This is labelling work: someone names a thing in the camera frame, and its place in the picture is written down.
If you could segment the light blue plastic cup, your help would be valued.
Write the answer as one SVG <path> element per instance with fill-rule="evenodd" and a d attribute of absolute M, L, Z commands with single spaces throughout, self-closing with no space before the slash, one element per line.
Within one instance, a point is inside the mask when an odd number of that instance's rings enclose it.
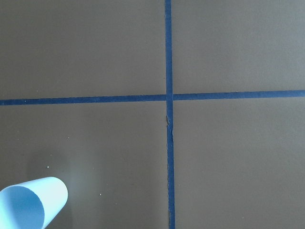
<path fill-rule="evenodd" d="M 56 177 L 45 177 L 0 192 L 2 229 L 44 229 L 65 206 L 68 190 Z"/>

